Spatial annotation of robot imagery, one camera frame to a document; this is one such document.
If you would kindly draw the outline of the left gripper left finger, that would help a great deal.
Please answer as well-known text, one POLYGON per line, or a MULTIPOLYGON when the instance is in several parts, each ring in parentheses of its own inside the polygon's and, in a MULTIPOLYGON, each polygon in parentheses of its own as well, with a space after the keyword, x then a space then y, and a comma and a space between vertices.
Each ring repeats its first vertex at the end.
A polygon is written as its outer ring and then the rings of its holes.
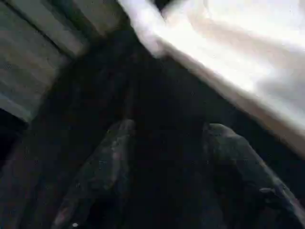
POLYGON ((135 123, 114 123, 71 182, 53 229, 123 229, 135 123))

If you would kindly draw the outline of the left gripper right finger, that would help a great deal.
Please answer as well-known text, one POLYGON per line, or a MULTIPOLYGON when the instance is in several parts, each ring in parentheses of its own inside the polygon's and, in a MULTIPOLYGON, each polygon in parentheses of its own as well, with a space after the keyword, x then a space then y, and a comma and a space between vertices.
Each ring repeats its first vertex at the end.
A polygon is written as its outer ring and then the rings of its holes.
POLYGON ((203 127, 203 157, 229 229, 303 229, 305 209, 248 141, 221 124, 203 127))

